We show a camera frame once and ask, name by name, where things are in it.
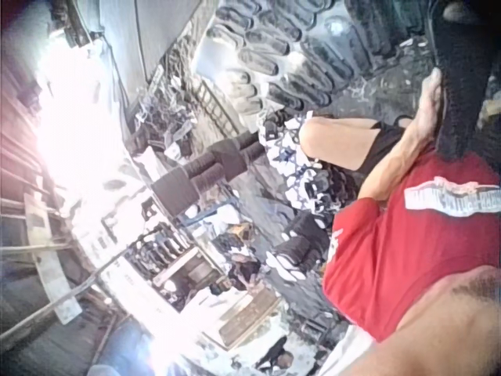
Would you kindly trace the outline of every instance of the skin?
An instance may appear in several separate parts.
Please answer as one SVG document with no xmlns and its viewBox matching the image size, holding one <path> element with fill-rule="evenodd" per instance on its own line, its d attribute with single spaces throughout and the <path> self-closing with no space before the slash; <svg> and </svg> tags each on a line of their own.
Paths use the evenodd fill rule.
<svg viewBox="0 0 501 376">
<path fill-rule="evenodd" d="M 407 128 L 410 119 L 398 126 Z M 313 117 L 299 130 L 301 149 L 310 158 L 356 171 L 362 166 L 380 129 L 371 129 L 373 119 L 328 119 Z"/>
</svg>

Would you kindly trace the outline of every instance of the white label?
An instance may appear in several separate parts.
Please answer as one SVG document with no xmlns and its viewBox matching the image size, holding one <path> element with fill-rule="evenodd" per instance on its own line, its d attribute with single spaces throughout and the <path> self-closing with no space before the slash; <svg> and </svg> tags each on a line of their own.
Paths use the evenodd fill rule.
<svg viewBox="0 0 501 376">
<path fill-rule="evenodd" d="M 476 182 L 456 184 L 442 177 L 404 191 L 405 208 L 433 209 L 452 217 L 501 212 L 501 189 Z"/>
</svg>

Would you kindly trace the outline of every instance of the bright light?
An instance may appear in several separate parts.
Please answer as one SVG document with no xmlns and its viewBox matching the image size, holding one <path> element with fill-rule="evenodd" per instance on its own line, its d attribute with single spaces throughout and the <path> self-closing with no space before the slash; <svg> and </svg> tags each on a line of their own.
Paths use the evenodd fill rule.
<svg viewBox="0 0 501 376">
<path fill-rule="evenodd" d="M 170 292 L 176 292 L 178 288 L 175 286 L 175 283 L 171 280 L 165 282 L 164 289 Z"/>
<path fill-rule="evenodd" d="M 171 343 L 165 343 L 165 341 L 159 338 L 152 339 L 150 343 L 150 359 L 148 363 L 155 376 L 165 376 L 167 374 L 167 369 L 172 362 L 171 357 L 166 356 L 170 344 Z"/>
<path fill-rule="evenodd" d="M 291 64 L 293 64 L 296 67 L 302 65 L 306 60 L 305 55 L 303 55 L 298 51 L 291 52 L 287 57 L 287 59 L 290 61 Z"/>
<path fill-rule="evenodd" d="M 103 102 L 109 73 L 98 56 L 59 39 L 39 69 L 39 81 L 50 90 L 40 95 L 38 145 L 51 176 L 72 192 L 94 194 L 123 159 L 120 126 Z"/>
</svg>

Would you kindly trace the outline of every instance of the hanging merchandise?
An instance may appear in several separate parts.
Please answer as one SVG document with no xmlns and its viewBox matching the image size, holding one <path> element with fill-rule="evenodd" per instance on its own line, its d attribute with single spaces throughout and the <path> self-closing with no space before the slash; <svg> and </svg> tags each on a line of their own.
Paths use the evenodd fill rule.
<svg viewBox="0 0 501 376">
<path fill-rule="evenodd" d="M 259 140 L 269 164 L 286 180 L 286 199 L 293 208 L 317 215 L 324 228 L 333 215 L 351 203 L 357 194 L 355 180 L 331 164 L 307 157 L 299 144 L 299 130 L 311 111 L 290 116 L 276 111 L 259 125 Z"/>
</svg>

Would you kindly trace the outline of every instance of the person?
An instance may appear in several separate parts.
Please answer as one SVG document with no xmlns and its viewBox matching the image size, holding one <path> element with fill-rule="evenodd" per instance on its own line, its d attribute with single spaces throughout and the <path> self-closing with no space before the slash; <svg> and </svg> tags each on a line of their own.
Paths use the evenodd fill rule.
<svg viewBox="0 0 501 376">
<path fill-rule="evenodd" d="M 258 282 L 261 262 L 253 257 L 236 254 L 232 256 L 232 268 L 228 272 L 228 278 L 232 285 L 239 291 L 248 291 Z"/>
<path fill-rule="evenodd" d="M 262 373 L 270 373 L 275 367 L 278 367 L 280 370 L 290 368 L 294 361 L 294 355 L 284 349 L 286 342 L 287 336 L 284 335 L 254 365 L 254 368 Z"/>
<path fill-rule="evenodd" d="M 452 162 L 435 153 L 441 82 L 435 68 L 415 118 L 333 222 L 324 293 L 379 342 L 345 374 L 499 372 L 499 175 L 474 151 Z M 325 134 L 318 140 L 304 131 L 305 152 L 363 166 L 379 133 L 358 145 L 365 157 L 349 161 L 329 149 L 328 124 L 311 120 L 307 131 L 318 125 Z"/>
</svg>

